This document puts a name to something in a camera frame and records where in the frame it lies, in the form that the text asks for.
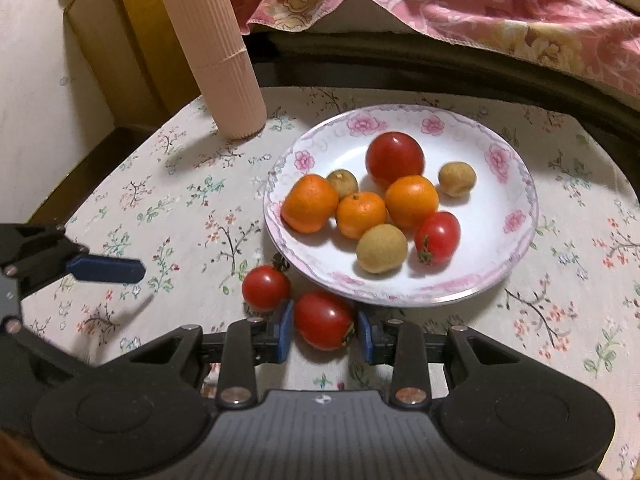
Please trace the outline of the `oblong red cherry tomato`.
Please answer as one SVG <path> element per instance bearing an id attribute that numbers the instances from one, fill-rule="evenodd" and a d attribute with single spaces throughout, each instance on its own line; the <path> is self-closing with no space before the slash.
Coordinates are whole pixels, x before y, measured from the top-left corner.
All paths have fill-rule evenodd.
<path id="1" fill-rule="evenodd" d="M 340 350 L 354 332 L 354 309 L 339 296 L 325 290 L 306 292 L 294 306 L 294 324 L 311 347 L 321 351 Z"/>

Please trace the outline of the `tan longan fruit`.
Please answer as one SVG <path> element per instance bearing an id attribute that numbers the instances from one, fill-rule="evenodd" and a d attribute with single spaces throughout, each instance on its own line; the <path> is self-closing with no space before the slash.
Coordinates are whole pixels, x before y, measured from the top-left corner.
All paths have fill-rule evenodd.
<path id="1" fill-rule="evenodd" d="M 408 256 L 407 237 L 396 226 L 379 224 L 360 238 L 356 256 L 363 271 L 372 274 L 395 271 Z"/>

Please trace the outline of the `red cherry tomato with stem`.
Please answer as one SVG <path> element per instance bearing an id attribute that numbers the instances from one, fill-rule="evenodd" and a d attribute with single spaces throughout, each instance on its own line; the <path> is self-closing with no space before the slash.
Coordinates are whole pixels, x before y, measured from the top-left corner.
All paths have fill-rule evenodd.
<path id="1" fill-rule="evenodd" d="M 414 247 L 420 263 L 428 266 L 447 263 L 457 250 L 460 237 L 460 223 L 453 214 L 448 211 L 430 214 L 414 236 Z"/>

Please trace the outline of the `small orange with navel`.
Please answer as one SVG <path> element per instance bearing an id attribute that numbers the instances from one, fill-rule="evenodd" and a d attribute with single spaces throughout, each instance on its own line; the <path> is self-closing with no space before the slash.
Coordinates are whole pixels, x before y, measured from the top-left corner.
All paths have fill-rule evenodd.
<path id="1" fill-rule="evenodd" d="M 373 192 L 357 192 L 345 196 L 335 213 L 337 229 L 350 240 L 359 240 L 370 229 L 387 219 L 384 200 Z"/>

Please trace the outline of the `smooth small orange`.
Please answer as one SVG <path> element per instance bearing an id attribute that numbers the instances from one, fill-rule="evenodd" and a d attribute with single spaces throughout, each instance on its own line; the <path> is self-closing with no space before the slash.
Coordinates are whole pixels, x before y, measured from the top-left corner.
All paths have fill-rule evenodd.
<path id="1" fill-rule="evenodd" d="M 385 192 L 385 205 L 393 224 L 413 231 L 439 207 L 439 195 L 426 177 L 401 177 Z"/>

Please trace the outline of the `large wrinkled orange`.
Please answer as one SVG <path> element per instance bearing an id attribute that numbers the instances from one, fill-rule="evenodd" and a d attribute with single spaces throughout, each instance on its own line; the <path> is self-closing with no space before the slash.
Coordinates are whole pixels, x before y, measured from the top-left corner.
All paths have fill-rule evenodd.
<path id="1" fill-rule="evenodd" d="M 301 177 L 288 192 L 281 217 L 294 231 L 312 234 L 320 231 L 336 211 L 338 194 L 331 183 L 318 174 Z"/>

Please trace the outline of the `brownish longan fruit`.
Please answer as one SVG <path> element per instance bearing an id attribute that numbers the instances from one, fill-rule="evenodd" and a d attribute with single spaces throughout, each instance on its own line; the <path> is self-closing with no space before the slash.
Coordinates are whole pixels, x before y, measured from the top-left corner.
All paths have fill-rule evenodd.
<path id="1" fill-rule="evenodd" d="M 332 185 L 334 190 L 337 192 L 339 200 L 359 191 L 357 179 L 346 169 L 337 169 L 332 171 L 326 177 L 326 180 L 328 180 L 329 184 Z"/>

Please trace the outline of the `pale yellow longan fruit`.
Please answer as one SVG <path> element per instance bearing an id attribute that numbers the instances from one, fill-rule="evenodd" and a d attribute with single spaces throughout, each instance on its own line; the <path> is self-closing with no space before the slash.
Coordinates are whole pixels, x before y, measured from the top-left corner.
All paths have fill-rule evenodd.
<path id="1" fill-rule="evenodd" d="M 468 195 L 476 179 L 474 169 L 466 162 L 447 162 L 438 173 L 440 190 L 453 198 Z"/>

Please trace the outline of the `floral tablecloth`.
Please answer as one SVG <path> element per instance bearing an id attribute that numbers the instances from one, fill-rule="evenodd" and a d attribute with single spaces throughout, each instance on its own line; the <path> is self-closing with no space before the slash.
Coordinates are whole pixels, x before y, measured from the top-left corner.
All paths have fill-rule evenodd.
<path id="1" fill-rule="evenodd" d="M 195 100 L 115 169 L 67 225 L 98 254 L 145 265 L 135 285 L 61 281 L 29 297 L 38 335 L 99 365 L 182 324 L 207 333 L 247 316 L 241 285 L 274 246 L 262 194 L 274 165 L 319 122 L 381 104 L 419 104 L 500 134 L 533 176 L 539 218 L 510 275 L 458 304 L 383 308 L 427 333 L 465 325 L 570 375 L 612 406 L 616 430 L 601 466 L 639 470 L 639 202 L 602 146 L 573 117 L 533 105 L 405 91 L 268 88 L 269 117 L 244 142 L 216 133 Z"/>

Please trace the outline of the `white floral plate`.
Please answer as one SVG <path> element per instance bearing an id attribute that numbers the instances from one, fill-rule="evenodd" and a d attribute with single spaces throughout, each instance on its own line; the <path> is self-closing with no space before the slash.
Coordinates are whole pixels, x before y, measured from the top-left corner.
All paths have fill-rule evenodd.
<path id="1" fill-rule="evenodd" d="M 312 127 L 262 194 L 274 246 L 314 283 L 383 307 L 435 307 L 502 281 L 527 252 L 534 179 L 498 133 L 382 104 Z"/>

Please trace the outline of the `large red tomato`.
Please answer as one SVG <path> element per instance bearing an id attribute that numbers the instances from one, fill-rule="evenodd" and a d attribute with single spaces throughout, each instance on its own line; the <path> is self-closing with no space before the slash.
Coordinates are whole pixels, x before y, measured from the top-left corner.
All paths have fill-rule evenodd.
<path id="1" fill-rule="evenodd" d="M 380 134 L 367 149 L 367 173 L 380 188 L 388 188 L 402 177 L 423 174 L 424 167 L 420 144 L 399 131 Z"/>

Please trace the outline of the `wooden cabinet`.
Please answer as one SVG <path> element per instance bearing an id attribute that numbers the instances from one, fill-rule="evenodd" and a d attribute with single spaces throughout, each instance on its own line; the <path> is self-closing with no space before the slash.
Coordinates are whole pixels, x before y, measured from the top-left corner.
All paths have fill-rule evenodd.
<path id="1" fill-rule="evenodd" d="M 70 0 L 64 16 L 116 125 L 158 128 L 200 94 L 163 0 Z"/>

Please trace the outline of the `dark sofa edge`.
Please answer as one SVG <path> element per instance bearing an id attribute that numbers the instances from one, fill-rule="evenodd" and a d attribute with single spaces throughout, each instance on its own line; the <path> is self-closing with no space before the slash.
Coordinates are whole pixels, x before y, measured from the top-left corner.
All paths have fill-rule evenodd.
<path id="1" fill-rule="evenodd" d="M 244 39 L 263 87 L 314 86 L 472 96 L 577 119 L 639 184 L 639 113 L 588 82 L 500 53 L 394 32 L 252 32 Z"/>

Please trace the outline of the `pink ribbed cylinder case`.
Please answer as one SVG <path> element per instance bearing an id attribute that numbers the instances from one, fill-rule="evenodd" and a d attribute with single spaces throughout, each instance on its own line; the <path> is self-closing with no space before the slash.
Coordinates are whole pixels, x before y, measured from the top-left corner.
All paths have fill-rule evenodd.
<path id="1" fill-rule="evenodd" d="M 218 132 L 254 136 L 266 124 L 266 104 L 231 0 L 163 2 Z"/>

